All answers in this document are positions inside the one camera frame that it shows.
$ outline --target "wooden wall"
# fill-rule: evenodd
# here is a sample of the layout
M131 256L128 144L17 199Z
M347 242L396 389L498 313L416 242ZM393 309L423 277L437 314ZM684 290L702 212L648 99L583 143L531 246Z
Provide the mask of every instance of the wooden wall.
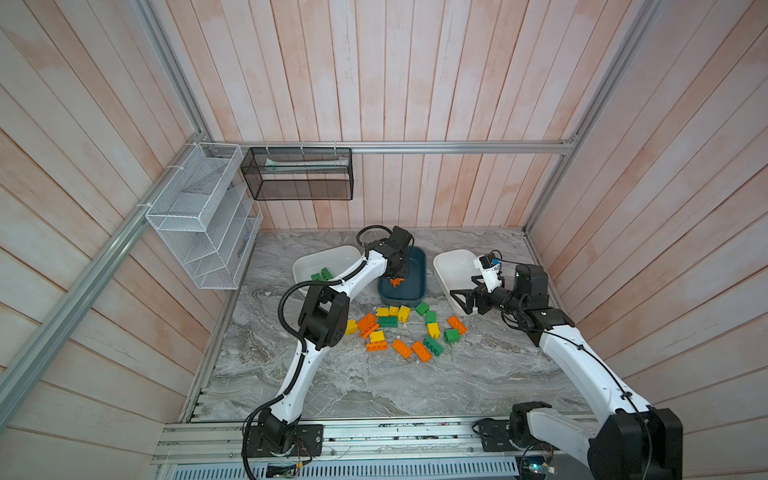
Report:
M225 141L570 137L638 0L153 0ZM366 155L265 228L521 226L556 157Z
M129 2L0 2L0 371L192 124ZM0 478L140 478L220 297L147 232L0 434Z
M532 232L585 338L682 419L686 476L768 476L767 25L671 2Z

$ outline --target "dark blue plastic bin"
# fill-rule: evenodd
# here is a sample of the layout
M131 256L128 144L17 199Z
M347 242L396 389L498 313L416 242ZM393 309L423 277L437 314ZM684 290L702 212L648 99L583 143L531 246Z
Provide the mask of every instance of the dark blue plastic bin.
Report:
M379 296L387 306L405 305L414 308L427 293L427 256L424 250L413 247L409 254L411 262L408 278L395 288L388 278L379 278Z

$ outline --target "black wire mesh basket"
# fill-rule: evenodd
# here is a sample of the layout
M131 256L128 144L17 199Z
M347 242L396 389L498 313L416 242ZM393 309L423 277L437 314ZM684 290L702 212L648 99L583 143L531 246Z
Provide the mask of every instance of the black wire mesh basket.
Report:
M352 200L349 148L252 147L240 169L255 200Z

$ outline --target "gray marble surface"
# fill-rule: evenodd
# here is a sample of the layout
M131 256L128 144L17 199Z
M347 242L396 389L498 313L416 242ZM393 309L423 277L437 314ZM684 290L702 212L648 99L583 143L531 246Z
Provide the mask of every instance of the gray marble surface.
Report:
M453 313L435 278L438 253L465 248L475 254L500 250L505 260L530 263L531 254L513 230L411 229L415 245L427 254L425 301L438 313L440 330ZM352 231L260 233L243 289L226 332L199 420L243 419L276 395L295 349L295 339L277 321L277 303L293 284L298 258L339 245L355 245ZM513 266L507 266L511 281ZM303 297L296 293L285 309L295 319ZM376 282L353 301L349 314L360 319L380 306ZM540 400L563 412L588 407L568 377L528 337L507 328L497 313L465 318L468 332L445 346L439 358L405 361L389 348L368 353L359 335L344 337L319 367L304 404L304 418L408 415L508 415L518 402ZM424 320L413 312L407 325L385 329L391 343L407 345L426 335Z

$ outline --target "dark green building block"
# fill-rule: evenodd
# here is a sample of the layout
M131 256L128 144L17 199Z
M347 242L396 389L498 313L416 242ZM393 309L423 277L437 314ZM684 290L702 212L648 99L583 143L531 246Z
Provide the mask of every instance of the dark green building block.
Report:
M397 326L397 317L396 316L380 316L378 319L376 319L376 323L378 323L379 326L382 327L383 329L395 328Z
M440 346L439 343L437 343L437 340L433 339L431 336L428 336L424 338L424 341L422 342L424 346L429 350L429 352L434 356L440 356L440 354L443 352L443 348Z
M443 333L443 338L445 339L445 343L456 343L462 339L462 335L457 329L448 329Z
M423 316L423 315L424 315L425 313L427 313L428 311L429 311L429 305L427 305L427 304L426 304L426 303L424 303L424 302L421 302L421 303L420 303L420 304L419 304L419 305L416 307L416 313L418 313L419 315L422 315L422 316Z

